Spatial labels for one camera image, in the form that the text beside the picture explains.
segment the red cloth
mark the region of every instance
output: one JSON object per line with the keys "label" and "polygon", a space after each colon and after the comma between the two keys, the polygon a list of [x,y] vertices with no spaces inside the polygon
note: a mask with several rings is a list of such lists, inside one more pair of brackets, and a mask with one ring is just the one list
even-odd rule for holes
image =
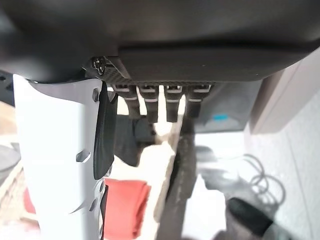
{"label": "red cloth", "polygon": [[[147,206],[150,186],[145,181],[115,180],[106,178],[108,195],[104,237],[108,240],[132,240],[140,235],[140,229]],[[29,213],[36,213],[28,189],[24,192],[24,207]]]}

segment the red towel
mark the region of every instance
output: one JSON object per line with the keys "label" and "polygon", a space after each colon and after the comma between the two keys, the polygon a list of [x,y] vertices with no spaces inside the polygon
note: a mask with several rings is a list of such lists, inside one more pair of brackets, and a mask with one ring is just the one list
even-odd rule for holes
{"label": "red towel", "polygon": [[[108,240],[132,240],[140,235],[150,186],[145,181],[105,179],[108,185],[104,237]],[[24,192],[24,207],[36,213],[28,189]]]}

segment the floor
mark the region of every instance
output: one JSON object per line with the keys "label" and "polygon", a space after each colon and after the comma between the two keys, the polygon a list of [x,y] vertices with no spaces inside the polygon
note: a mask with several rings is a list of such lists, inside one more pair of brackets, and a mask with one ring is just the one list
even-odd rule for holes
{"label": "floor", "polygon": [[320,91],[281,132],[246,134],[245,146],[285,188],[277,222],[301,239],[320,239]]}
{"label": "floor", "polygon": [[[224,193],[226,199],[243,198],[261,209],[294,239],[320,239],[320,92],[278,133],[250,135],[245,130],[196,134],[194,139],[187,139],[189,153],[180,156],[179,169],[173,173],[176,181],[168,195],[157,240],[182,239],[195,174],[204,178],[207,189]],[[219,197],[212,207],[198,204],[194,219],[203,212],[201,209],[219,205],[225,207]],[[225,238],[216,232],[212,239]]]}

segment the white floor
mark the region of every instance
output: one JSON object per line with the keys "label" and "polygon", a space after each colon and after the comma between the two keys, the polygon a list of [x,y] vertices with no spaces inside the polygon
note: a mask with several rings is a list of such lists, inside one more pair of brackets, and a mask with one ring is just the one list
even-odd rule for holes
{"label": "white floor", "polygon": [[[245,153],[255,156],[262,164],[265,175],[270,176],[268,191],[276,201],[270,203],[267,196],[254,194],[259,202],[253,200],[252,204],[274,215],[277,223],[293,235],[303,240],[320,239],[320,92],[276,134],[249,135],[246,131],[198,134],[195,143],[209,147],[218,162],[230,161]],[[234,166],[239,176],[247,177],[248,182],[254,176],[253,168],[250,169],[248,163]],[[237,189],[240,195],[245,192],[242,188]],[[249,192],[259,193],[254,187]]]}

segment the blue label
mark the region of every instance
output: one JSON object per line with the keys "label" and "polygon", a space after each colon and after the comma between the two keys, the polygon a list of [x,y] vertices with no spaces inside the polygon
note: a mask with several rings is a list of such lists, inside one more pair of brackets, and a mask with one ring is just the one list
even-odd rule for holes
{"label": "blue label", "polygon": [[212,119],[217,122],[225,121],[228,119],[228,115],[227,114],[215,114],[212,116]]}

